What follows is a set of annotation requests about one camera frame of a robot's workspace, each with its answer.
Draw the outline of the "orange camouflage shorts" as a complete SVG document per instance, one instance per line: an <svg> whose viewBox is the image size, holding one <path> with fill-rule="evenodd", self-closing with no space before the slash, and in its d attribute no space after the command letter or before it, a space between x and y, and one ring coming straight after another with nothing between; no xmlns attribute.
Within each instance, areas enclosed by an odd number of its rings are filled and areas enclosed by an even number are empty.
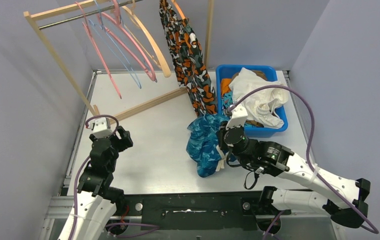
<svg viewBox="0 0 380 240"><path fill-rule="evenodd" d="M159 2L159 15L179 87L187 90L197 116L216 114L217 95L189 20L180 19L166 0Z"/></svg>

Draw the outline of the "thick pink hanger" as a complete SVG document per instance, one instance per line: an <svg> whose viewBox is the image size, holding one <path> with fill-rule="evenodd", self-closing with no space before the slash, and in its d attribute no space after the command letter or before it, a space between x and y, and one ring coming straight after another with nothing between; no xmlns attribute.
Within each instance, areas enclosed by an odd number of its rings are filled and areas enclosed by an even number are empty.
<svg viewBox="0 0 380 240"><path fill-rule="evenodd" d="M144 72L147 74L149 79L152 82L157 82L157 77L155 74L155 70L150 60L148 59L147 54L144 52L142 47L136 41L136 39L131 35L129 30L122 23L120 6L117 0L113 0L113 15L109 15L105 12L101 12L99 14L98 20L99 23L102 24L102 28L110 40L114 43L114 45L120 49L118 45L120 45L128 54L141 66ZM126 43L116 34L114 31L118 30L125 39L131 43L131 45L135 48L136 53L131 50L130 47L126 45Z"/></svg>

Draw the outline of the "light blue shark print shorts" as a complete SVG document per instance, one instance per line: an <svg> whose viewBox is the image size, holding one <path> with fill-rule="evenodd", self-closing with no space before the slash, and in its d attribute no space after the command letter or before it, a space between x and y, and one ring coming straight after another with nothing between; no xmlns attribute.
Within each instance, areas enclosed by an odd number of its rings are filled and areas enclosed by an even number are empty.
<svg viewBox="0 0 380 240"><path fill-rule="evenodd" d="M229 108L233 104L233 92L228 91L225 92L221 95L221 100L222 100L222 106L224 108Z"/></svg>

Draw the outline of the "white shorts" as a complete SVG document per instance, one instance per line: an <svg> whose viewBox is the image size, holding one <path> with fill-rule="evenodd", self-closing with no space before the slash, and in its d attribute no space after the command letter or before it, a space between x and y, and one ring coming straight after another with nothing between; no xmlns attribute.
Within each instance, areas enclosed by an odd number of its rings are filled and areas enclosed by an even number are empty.
<svg viewBox="0 0 380 240"><path fill-rule="evenodd" d="M277 80L267 81L264 72L243 67L229 83L232 102L239 101L247 93L257 88L269 85L281 86L282 83ZM282 107L288 100L289 94L286 90L268 88L250 95L239 106L247 110L246 124L254 127L279 129L284 125L284 121L277 115L276 109Z"/></svg>

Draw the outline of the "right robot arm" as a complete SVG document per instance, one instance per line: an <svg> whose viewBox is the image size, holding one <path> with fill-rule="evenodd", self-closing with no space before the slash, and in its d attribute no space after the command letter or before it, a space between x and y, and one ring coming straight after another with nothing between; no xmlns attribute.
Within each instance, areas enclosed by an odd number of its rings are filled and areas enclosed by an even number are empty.
<svg viewBox="0 0 380 240"><path fill-rule="evenodd" d="M226 152L225 161L238 161L233 168L242 167L255 175L270 175L298 183L305 190L282 190L274 186L263 188L259 199L261 211L303 211L329 215L342 226L357 229L365 223L369 206L370 181L347 179L318 166L273 142L248 138L242 127L217 131L219 149Z"/></svg>

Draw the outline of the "wooden hanger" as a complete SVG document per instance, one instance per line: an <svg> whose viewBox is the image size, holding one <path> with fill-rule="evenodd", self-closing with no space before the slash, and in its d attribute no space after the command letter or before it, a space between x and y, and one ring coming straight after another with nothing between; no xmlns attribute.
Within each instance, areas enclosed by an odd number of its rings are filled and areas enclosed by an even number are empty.
<svg viewBox="0 0 380 240"><path fill-rule="evenodd" d="M134 13L136 1L131 1L131 8L129 8L127 3L125 3L123 6L121 6L121 9L125 11L126 15L128 16L129 20L132 22L132 24L141 32L144 34L144 36L147 38L147 41L152 48L153 52L150 52L146 49L146 47L141 43L141 41L137 38L137 36L130 30L130 28L127 25L124 25L125 29L131 34L132 38L137 42L137 45L143 50L145 53L145 56L149 58L147 60L147 63L155 64L163 73L164 77L168 78L171 77L172 72L171 69L166 61L166 58L164 54L162 53L160 47L158 46L156 40L154 37L150 34L149 30L146 28L146 26L142 23L142 21L136 16Z"/></svg>

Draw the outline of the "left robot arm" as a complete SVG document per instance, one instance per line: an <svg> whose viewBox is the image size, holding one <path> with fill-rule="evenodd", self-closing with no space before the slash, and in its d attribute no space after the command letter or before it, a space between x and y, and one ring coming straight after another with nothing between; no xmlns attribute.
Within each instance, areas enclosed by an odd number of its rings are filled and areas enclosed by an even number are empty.
<svg viewBox="0 0 380 240"><path fill-rule="evenodd" d="M109 219L126 206L124 191L111 187L119 154L133 146L130 132L106 127L90 135L91 151L73 183L73 205L58 237L60 240L96 240Z"/></svg>

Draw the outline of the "orange hanger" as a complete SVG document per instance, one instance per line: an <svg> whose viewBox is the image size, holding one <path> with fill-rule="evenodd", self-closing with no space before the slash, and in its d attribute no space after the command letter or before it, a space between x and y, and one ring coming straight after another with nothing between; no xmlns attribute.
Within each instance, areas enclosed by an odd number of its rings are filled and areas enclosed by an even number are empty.
<svg viewBox="0 0 380 240"><path fill-rule="evenodd" d="M181 17L182 19L186 19L186 16L185 16L185 14L183 13L181 7L179 6L177 0L172 0L172 3L173 3L173 5L175 6L176 10L178 11L180 17Z"/></svg>

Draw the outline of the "dark blue leaf print shorts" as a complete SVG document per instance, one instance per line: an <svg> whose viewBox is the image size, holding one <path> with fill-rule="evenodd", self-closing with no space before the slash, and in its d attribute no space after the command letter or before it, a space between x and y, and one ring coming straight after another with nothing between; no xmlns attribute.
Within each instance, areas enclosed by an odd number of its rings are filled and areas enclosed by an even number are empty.
<svg viewBox="0 0 380 240"><path fill-rule="evenodd" d="M196 118L187 129L190 131L186 151L197 164L197 174L206 178L225 168L226 150L219 148L217 131L227 117L220 114L206 114Z"/></svg>

